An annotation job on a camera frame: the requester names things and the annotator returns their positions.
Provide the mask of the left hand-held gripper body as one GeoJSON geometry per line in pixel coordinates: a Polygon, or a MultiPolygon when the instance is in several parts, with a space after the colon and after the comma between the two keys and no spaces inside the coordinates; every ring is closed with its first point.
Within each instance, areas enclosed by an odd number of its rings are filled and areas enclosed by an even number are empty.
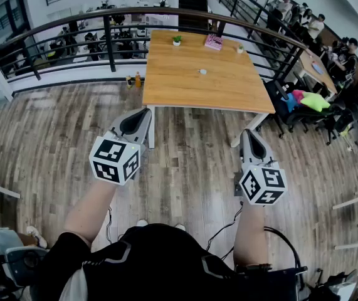
{"type": "Polygon", "coordinates": [[[89,160],[95,178],[123,186],[142,164],[148,129],[140,128],[132,135],[120,135],[118,130],[107,130],[98,136],[89,160]]]}

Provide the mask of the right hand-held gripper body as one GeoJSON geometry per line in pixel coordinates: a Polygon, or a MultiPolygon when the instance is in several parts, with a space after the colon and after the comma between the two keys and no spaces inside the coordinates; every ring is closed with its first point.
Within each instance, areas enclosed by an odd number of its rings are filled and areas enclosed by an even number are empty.
{"type": "Polygon", "coordinates": [[[285,171],[278,162],[243,162],[234,176],[234,196],[251,205],[274,205],[287,193],[285,171]]]}

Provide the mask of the person's left forearm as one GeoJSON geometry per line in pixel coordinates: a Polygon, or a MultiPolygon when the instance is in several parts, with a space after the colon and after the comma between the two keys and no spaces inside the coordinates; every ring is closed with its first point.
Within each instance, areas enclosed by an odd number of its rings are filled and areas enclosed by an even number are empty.
{"type": "Polygon", "coordinates": [[[88,247],[99,234],[117,186],[96,180],[66,217],[63,232],[80,237],[88,247]]]}

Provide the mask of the person's right forearm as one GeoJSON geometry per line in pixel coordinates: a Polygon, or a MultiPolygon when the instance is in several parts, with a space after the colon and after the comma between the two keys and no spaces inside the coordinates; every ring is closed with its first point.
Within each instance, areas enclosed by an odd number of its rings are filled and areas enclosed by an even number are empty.
{"type": "Polygon", "coordinates": [[[263,207],[244,201],[234,240],[233,261],[236,267],[268,263],[268,244],[264,227],[263,207]]]}

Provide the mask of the white table leg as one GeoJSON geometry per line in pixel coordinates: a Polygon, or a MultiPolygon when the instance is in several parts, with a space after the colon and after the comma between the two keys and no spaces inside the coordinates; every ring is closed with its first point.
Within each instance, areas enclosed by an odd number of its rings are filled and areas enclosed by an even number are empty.
{"type": "Polygon", "coordinates": [[[254,116],[254,118],[251,120],[251,122],[248,123],[248,125],[237,135],[233,138],[233,140],[230,143],[231,148],[235,148],[239,146],[240,140],[241,140],[241,134],[245,129],[255,130],[268,116],[268,113],[258,113],[254,116]]]}
{"type": "Polygon", "coordinates": [[[151,112],[151,121],[150,121],[150,127],[148,132],[148,143],[149,143],[149,148],[154,149],[155,148],[155,107],[148,105],[147,108],[151,112]]]}

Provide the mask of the black office chair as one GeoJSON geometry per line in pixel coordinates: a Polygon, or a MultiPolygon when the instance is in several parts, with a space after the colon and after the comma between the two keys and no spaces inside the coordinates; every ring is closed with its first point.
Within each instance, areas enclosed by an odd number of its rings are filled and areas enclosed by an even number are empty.
{"type": "Polygon", "coordinates": [[[317,112],[311,108],[308,108],[302,104],[297,104],[291,113],[288,112],[286,103],[282,101],[282,98],[285,100],[288,99],[287,94],[291,93],[293,90],[301,90],[295,86],[294,83],[279,83],[278,81],[270,81],[265,83],[265,88],[268,92],[270,100],[273,104],[275,113],[271,116],[273,117],[277,127],[279,128],[279,138],[283,138],[285,132],[283,126],[288,127],[290,133],[293,132],[294,126],[298,123],[303,125],[303,131],[308,132],[308,124],[315,124],[320,122],[327,117],[332,116],[339,109],[339,106],[334,103],[329,103],[330,107],[328,109],[323,109],[321,112],[317,112]]]}

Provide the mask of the blue cushion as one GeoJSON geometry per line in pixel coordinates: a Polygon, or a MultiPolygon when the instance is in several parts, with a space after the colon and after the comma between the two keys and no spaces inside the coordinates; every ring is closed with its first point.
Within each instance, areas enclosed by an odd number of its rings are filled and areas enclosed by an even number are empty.
{"type": "Polygon", "coordinates": [[[293,96],[292,93],[288,93],[287,94],[288,99],[285,100],[284,98],[282,98],[282,101],[284,101],[286,103],[288,112],[291,113],[293,111],[293,109],[297,106],[297,100],[296,98],[293,96]]]}

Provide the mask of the green star cushion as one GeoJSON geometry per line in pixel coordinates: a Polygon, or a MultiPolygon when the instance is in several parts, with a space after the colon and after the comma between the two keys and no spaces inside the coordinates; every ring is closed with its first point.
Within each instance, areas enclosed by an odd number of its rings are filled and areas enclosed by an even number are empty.
{"type": "Polygon", "coordinates": [[[303,98],[300,103],[317,112],[330,107],[330,104],[320,94],[310,92],[303,92],[303,98]]]}

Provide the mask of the black railing with wooden handrail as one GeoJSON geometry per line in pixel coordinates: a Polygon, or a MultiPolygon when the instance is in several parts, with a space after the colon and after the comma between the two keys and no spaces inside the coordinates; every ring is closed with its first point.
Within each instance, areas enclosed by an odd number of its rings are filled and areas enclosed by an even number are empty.
{"type": "Polygon", "coordinates": [[[249,55],[266,60],[257,68],[270,71],[262,78],[285,78],[306,46],[293,34],[229,16],[183,8],[129,7],[101,9],[65,17],[21,33],[0,45],[0,71],[9,82],[27,77],[41,78],[46,66],[52,72],[64,65],[73,68],[146,63],[151,34],[160,29],[167,40],[187,33],[239,40],[249,55]]]}

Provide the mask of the small wooden side table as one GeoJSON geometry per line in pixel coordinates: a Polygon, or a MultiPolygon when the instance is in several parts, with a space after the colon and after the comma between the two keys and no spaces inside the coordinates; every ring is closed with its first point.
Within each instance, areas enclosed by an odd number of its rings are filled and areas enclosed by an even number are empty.
{"type": "Polygon", "coordinates": [[[322,63],[321,58],[319,58],[315,53],[310,51],[309,49],[306,49],[302,52],[302,54],[299,57],[300,66],[301,69],[297,73],[297,75],[300,78],[303,78],[305,75],[310,77],[311,79],[315,80],[317,83],[320,83],[323,86],[327,87],[329,96],[327,98],[334,97],[337,94],[335,85],[328,74],[324,64],[322,63]],[[323,69],[324,74],[319,75],[313,68],[312,68],[312,62],[317,62],[320,67],[323,69]]]}

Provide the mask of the person's black shirt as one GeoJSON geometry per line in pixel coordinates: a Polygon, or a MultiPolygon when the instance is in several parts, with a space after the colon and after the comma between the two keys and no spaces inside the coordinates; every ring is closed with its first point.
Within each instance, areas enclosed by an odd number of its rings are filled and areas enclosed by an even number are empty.
{"type": "Polygon", "coordinates": [[[133,227],[91,252],[62,233],[38,267],[32,301],[296,301],[291,269],[236,273],[183,230],[133,227]]]}

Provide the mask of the pink book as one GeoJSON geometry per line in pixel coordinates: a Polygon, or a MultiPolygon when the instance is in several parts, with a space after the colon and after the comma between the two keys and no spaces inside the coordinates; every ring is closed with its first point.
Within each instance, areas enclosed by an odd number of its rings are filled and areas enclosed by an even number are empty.
{"type": "Polygon", "coordinates": [[[205,47],[220,51],[223,47],[223,39],[215,34],[209,34],[204,42],[205,47]]]}

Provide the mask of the grey round-faced device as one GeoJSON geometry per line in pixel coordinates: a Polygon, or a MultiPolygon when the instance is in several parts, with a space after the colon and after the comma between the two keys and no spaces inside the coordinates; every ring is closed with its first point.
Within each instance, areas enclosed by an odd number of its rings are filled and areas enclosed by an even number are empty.
{"type": "Polygon", "coordinates": [[[6,250],[6,264],[17,286],[26,287],[35,283],[38,266],[47,252],[37,246],[20,246],[6,250]]]}

